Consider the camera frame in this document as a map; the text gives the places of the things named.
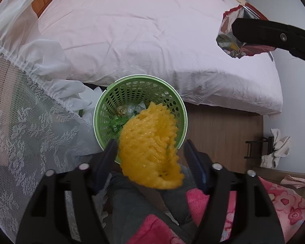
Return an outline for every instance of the person's leg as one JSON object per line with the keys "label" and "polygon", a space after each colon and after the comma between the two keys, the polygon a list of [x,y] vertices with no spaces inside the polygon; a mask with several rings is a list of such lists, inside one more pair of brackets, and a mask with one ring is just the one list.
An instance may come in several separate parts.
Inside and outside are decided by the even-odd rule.
{"label": "person's leg", "polygon": [[125,244],[142,225],[149,214],[163,220],[185,243],[189,235],[172,220],[152,205],[141,192],[121,173],[113,172],[109,186],[113,204],[113,236],[115,244]]}
{"label": "person's leg", "polygon": [[185,230],[191,237],[197,230],[197,226],[192,221],[189,207],[186,200],[186,192],[196,188],[194,179],[189,168],[181,166],[182,173],[185,175],[183,185],[173,190],[158,190],[163,201],[171,212],[172,216],[179,223],[179,226]]}

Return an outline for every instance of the wall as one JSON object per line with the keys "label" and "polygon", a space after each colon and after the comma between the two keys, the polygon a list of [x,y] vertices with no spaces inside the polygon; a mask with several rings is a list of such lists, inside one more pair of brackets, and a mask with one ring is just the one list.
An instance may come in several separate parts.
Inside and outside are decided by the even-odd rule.
{"label": "wall", "polygon": [[[271,21],[305,29],[305,7],[300,0],[248,0]],[[264,135],[270,128],[281,129],[290,135],[290,154],[282,158],[278,169],[305,172],[305,61],[293,57],[288,51],[273,52],[283,92],[283,111],[269,118],[264,116]]]}

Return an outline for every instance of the plastic basket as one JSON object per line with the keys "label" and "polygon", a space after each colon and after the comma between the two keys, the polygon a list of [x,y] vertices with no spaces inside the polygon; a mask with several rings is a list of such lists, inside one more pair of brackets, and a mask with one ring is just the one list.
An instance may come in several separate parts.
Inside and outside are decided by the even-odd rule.
{"label": "plastic basket", "polygon": [[179,130],[176,147],[180,148],[185,139],[188,122],[185,105],[180,95],[162,79],[149,75],[131,75],[108,86],[97,102],[94,112],[94,131],[102,149],[105,149],[110,139],[118,140],[118,135],[111,125],[117,107],[128,103],[138,104],[141,101],[144,101],[146,107],[151,101],[167,105],[177,119],[176,126]]}

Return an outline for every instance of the sheer white fabric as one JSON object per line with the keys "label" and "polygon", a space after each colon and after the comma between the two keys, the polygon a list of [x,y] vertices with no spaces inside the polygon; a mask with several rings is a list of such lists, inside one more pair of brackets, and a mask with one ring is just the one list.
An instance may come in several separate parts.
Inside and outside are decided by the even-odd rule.
{"label": "sheer white fabric", "polygon": [[[75,112],[90,104],[79,96],[85,87],[64,79],[70,64],[61,46],[39,33],[32,1],[0,4],[0,227],[13,242],[45,171],[73,170],[89,160],[80,155],[100,151],[93,127]],[[104,195],[95,197],[99,214]],[[66,203],[79,240],[68,192]]]}

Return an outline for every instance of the mattress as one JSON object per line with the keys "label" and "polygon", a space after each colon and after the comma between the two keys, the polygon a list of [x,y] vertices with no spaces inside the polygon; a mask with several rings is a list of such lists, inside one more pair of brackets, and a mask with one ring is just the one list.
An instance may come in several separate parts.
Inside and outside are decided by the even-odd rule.
{"label": "mattress", "polygon": [[108,86],[132,74],[170,83],[184,101],[281,112],[276,65],[267,53],[231,58],[216,43],[235,0],[53,0],[40,32],[72,63],[69,79]]}

